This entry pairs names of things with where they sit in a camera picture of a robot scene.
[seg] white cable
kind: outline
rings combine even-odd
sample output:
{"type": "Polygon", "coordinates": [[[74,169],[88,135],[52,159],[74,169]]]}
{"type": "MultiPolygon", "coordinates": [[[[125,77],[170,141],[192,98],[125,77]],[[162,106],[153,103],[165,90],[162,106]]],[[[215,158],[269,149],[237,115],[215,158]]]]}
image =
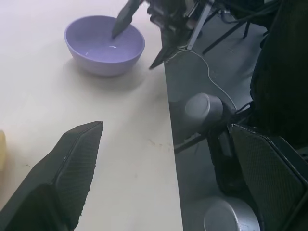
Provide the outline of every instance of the white cable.
{"type": "Polygon", "coordinates": [[[206,64],[206,66],[207,66],[207,76],[208,76],[208,79],[209,79],[217,88],[219,88],[219,89],[229,98],[229,100],[230,100],[231,103],[233,104],[233,107],[235,108],[235,110],[237,110],[237,107],[236,107],[234,101],[231,99],[231,97],[230,97],[230,96],[229,96],[229,95],[228,95],[217,83],[215,83],[215,82],[212,80],[212,78],[211,78],[211,76],[210,76],[210,67],[208,66],[207,62],[205,61],[205,59],[204,59],[201,55],[197,54],[197,53],[194,52],[194,51],[179,49],[179,52],[175,53],[172,57],[170,57],[167,61],[165,61],[165,63],[169,63],[171,59],[175,58],[178,54],[180,54],[180,53],[182,53],[182,52],[190,52],[190,53],[193,53],[193,54],[197,55],[200,59],[203,60],[203,62],[204,62],[204,63],[206,64]]]}

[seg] purple bowl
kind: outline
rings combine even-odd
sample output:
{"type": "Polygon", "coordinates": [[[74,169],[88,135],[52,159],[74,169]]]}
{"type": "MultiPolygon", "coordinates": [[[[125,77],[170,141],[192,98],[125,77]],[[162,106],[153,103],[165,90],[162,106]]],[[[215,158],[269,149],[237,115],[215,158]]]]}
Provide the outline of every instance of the purple bowl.
{"type": "Polygon", "coordinates": [[[77,65],[100,76],[117,76],[130,70],[145,46],[138,29],[129,26],[111,37],[116,19],[89,16],[77,19],[65,30],[65,41],[77,65]]]}

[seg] table surface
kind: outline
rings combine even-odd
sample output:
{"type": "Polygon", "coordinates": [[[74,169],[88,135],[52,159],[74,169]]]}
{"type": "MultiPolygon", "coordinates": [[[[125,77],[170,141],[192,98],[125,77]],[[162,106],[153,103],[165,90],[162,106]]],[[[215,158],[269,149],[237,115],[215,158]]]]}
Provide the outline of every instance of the table surface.
{"type": "Polygon", "coordinates": [[[180,231],[180,200],[164,67],[149,71],[161,48],[146,5],[134,15],[146,47],[116,78],[78,69],[65,27],[86,15],[117,16],[126,0],[0,2],[0,129],[8,158],[0,208],[38,161],[71,128],[104,122],[94,179],[77,231],[180,231]]]}

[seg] dark gray floor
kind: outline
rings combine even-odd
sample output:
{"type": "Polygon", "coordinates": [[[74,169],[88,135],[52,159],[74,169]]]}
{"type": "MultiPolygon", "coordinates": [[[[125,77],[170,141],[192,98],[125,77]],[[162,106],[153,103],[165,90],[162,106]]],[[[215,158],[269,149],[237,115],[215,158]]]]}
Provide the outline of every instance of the dark gray floor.
{"type": "MultiPolygon", "coordinates": [[[[203,28],[203,36],[197,40],[194,50],[201,53],[208,45],[234,25],[224,24],[219,16],[214,17],[203,28]]],[[[207,53],[204,58],[210,67],[210,75],[234,100],[237,108],[250,98],[250,81],[260,52],[262,34],[266,30],[251,25],[248,37],[242,39],[244,26],[207,53]]],[[[229,99],[215,87],[207,77],[206,65],[192,53],[181,53],[170,63],[165,64],[168,96],[176,101],[196,93],[205,92],[220,97],[232,106],[229,99]]],[[[215,181],[207,142],[192,147],[176,155],[177,174],[184,231],[194,231],[192,224],[192,204],[209,196],[220,195],[215,181]]]]}

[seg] yellow object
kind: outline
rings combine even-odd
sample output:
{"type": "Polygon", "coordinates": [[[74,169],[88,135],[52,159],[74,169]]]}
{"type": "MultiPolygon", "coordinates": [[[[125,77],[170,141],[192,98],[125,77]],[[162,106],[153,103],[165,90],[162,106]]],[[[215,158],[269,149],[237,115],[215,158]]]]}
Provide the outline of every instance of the yellow object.
{"type": "Polygon", "coordinates": [[[3,171],[6,157],[6,145],[4,132],[0,130],[0,185],[3,182],[3,171]]]}

